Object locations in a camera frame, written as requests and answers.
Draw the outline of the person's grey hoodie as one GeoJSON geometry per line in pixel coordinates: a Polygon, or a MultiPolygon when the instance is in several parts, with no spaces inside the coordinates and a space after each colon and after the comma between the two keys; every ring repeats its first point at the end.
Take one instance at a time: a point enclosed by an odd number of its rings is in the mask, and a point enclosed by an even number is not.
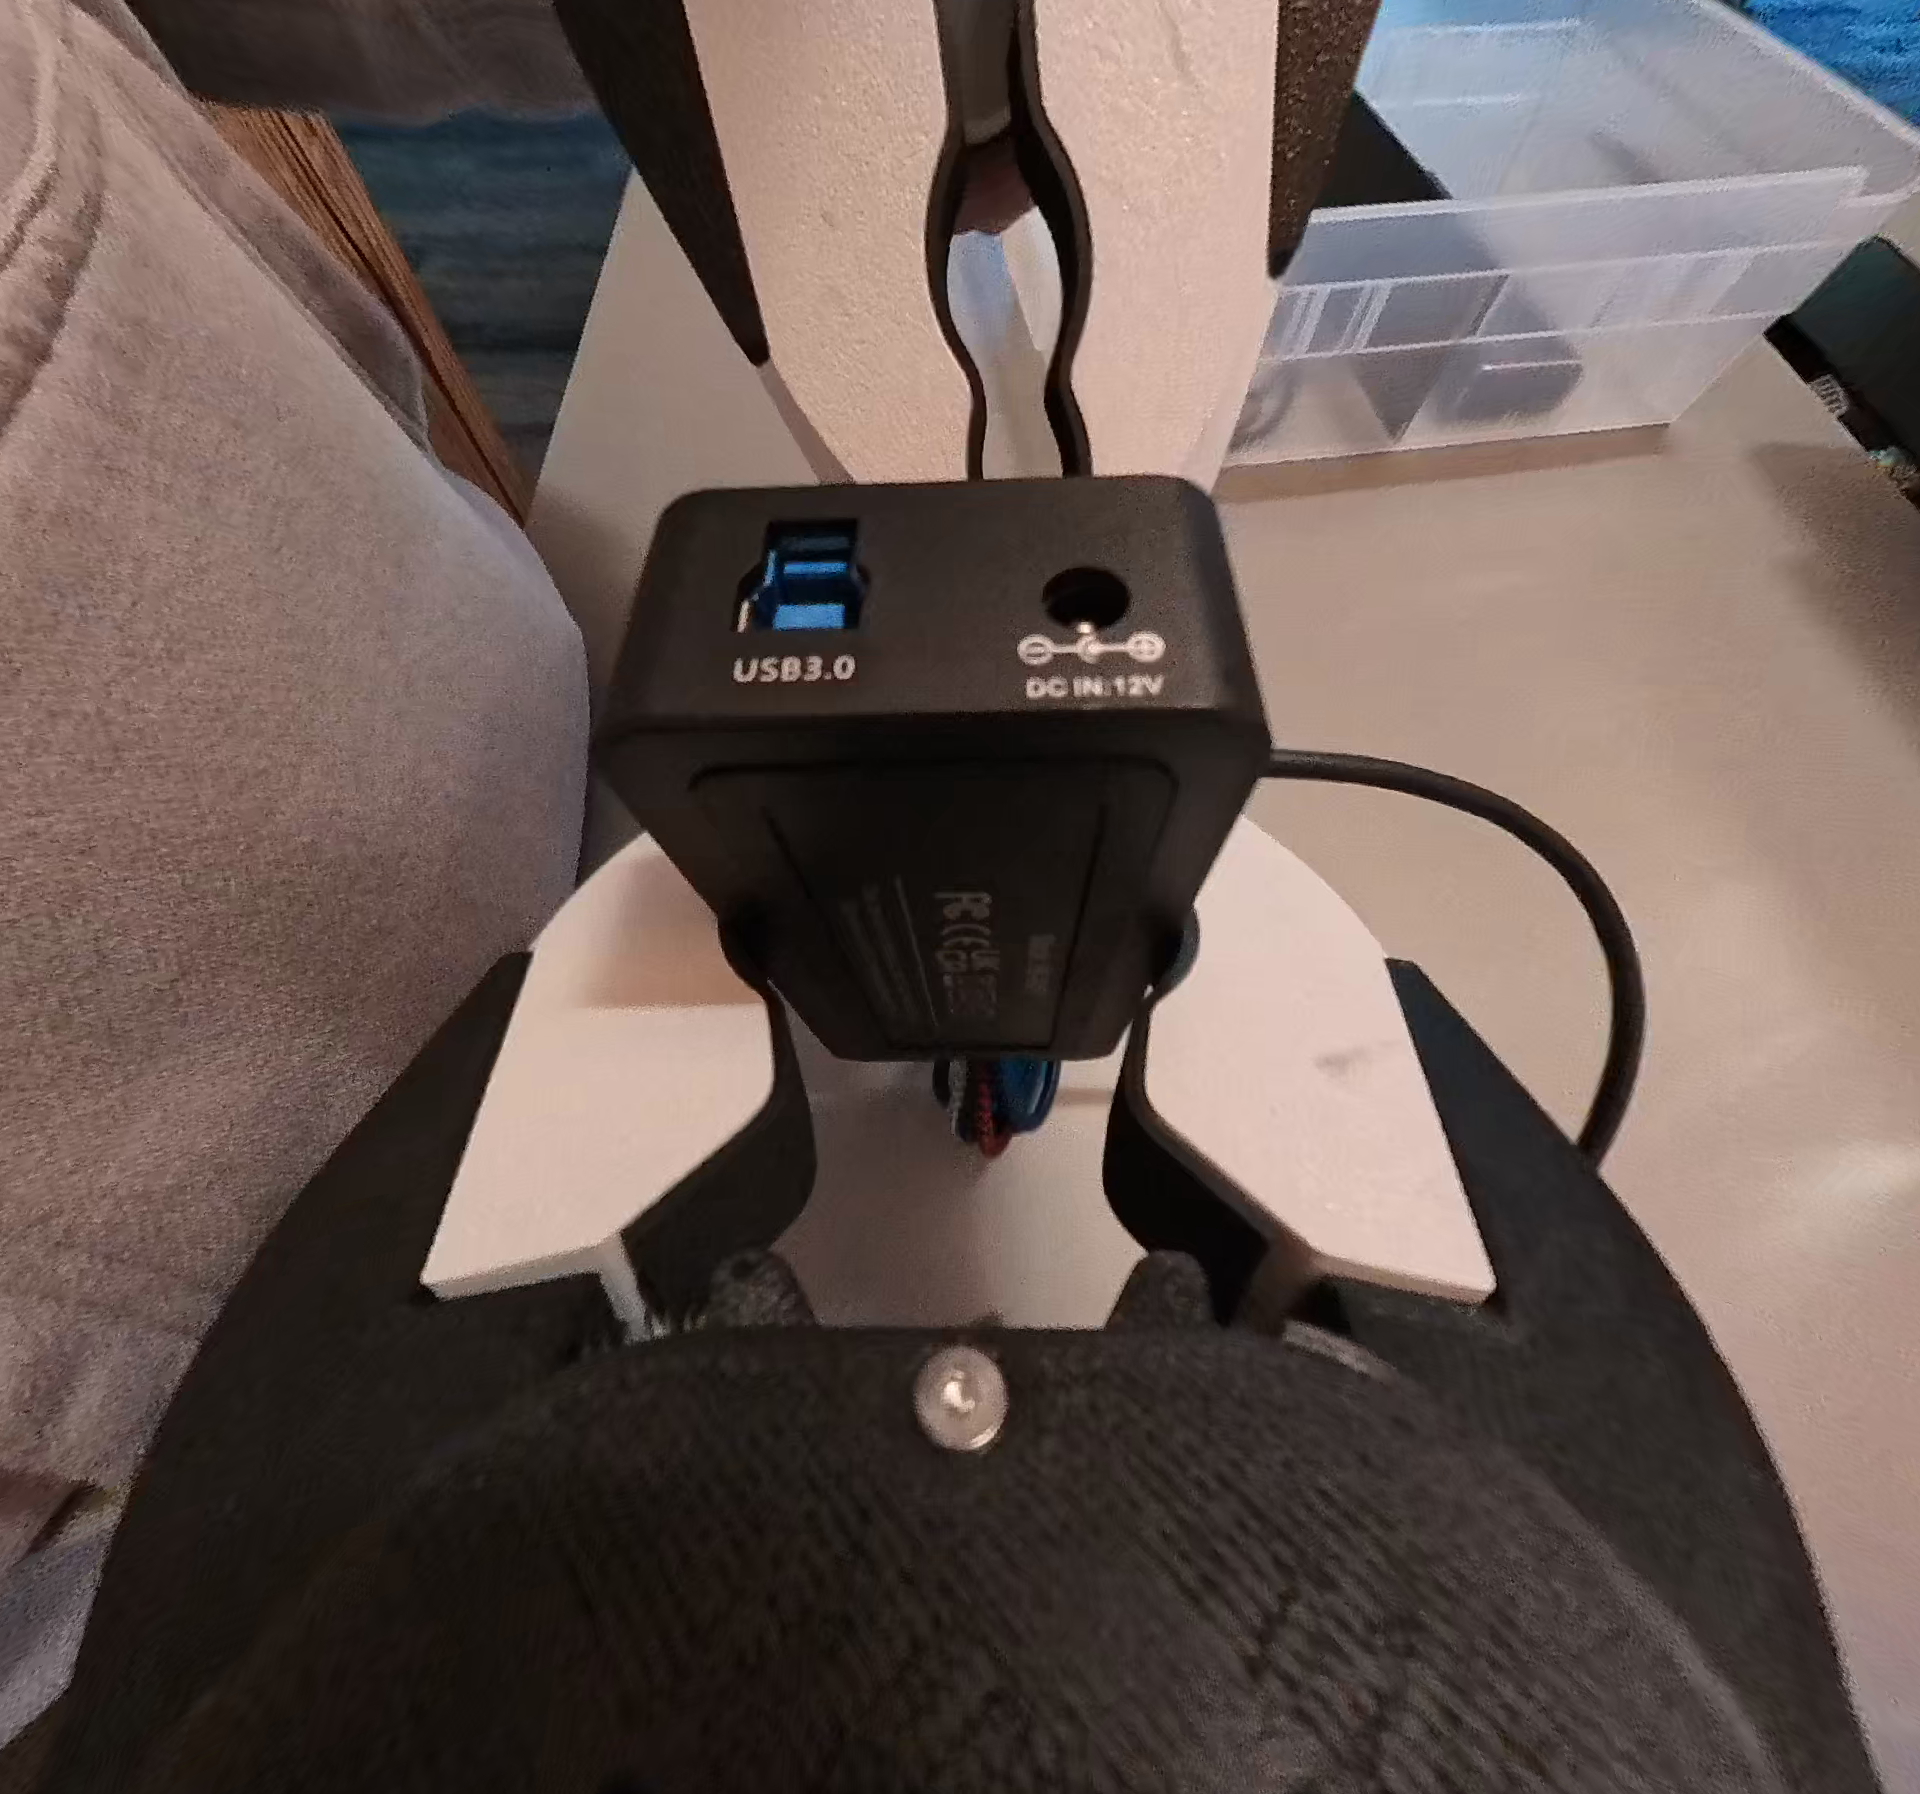
{"type": "Polygon", "coordinates": [[[206,101],[584,86],[546,0],[1,0],[4,1573],[573,881],[579,631],[206,101]]]}

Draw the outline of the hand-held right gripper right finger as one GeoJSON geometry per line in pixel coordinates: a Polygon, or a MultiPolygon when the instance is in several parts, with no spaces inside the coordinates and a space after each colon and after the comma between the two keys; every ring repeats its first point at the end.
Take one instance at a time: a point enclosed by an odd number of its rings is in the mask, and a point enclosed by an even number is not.
{"type": "Polygon", "coordinates": [[[1218,1316],[1339,1287],[1482,1309],[1495,1274],[1385,953],[1293,852],[1221,852],[1119,1062],[1101,1187],[1218,1316]]]}

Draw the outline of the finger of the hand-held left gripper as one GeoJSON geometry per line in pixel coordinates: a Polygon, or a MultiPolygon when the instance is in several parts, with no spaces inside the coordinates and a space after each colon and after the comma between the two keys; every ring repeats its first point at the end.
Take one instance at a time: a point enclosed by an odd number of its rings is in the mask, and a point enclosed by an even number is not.
{"type": "Polygon", "coordinates": [[[1068,200],[1062,403],[1091,474],[1214,477],[1274,318],[1280,0],[1025,0],[1068,200]]]}
{"type": "Polygon", "coordinates": [[[822,480],[978,476],[947,303],[957,123],[935,0],[682,0],[775,408],[822,480]]]}

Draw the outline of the clear plastic organiser bin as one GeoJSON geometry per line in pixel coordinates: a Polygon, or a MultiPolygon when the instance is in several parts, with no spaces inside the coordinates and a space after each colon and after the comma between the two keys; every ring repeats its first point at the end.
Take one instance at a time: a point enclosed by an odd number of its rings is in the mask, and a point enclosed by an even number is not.
{"type": "Polygon", "coordinates": [[[1227,466],[1665,426],[1915,162],[1715,0],[1381,0],[1227,466]]]}

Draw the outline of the black usb hub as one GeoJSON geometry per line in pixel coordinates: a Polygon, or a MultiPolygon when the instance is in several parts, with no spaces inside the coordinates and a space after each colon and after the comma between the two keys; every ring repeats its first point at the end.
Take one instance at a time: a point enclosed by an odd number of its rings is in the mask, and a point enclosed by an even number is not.
{"type": "Polygon", "coordinates": [[[1268,754],[1173,476],[684,495],[597,730],[733,958],[868,1062],[1112,1053],[1268,754]]]}

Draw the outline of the black box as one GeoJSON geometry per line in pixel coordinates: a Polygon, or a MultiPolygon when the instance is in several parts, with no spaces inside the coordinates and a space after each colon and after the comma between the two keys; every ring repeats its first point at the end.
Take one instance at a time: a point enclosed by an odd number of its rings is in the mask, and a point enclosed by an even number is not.
{"type": "Polygon", "coordinates": [[[1768,345],[1910,505],[1917,503],[1917,268],[1884,237],[1859,242],[1768,345]]]}

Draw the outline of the wooden cabinet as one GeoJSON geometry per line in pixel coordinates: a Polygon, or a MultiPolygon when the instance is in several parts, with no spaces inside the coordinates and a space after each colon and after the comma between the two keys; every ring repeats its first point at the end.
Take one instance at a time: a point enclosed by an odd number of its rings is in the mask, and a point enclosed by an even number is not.
{"type": "Polygon", "coordinates": [[[377,297],[422,367],[429,442],[523,525],[532,489],[420,277],[324,117],[201,101],[214,129],[377,297]]]}

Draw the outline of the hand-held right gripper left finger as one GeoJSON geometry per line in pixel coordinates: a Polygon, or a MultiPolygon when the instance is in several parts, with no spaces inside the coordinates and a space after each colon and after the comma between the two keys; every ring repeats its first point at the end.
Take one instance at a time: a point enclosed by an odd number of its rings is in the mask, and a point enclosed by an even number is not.
{"type": "Polygon", "coordinates": [[[629,1333],[688,1321],[816,1179],[779,995],[648,835],[526,960],[420,1273],[435,1299],[591,1278],[629,1333]]]}

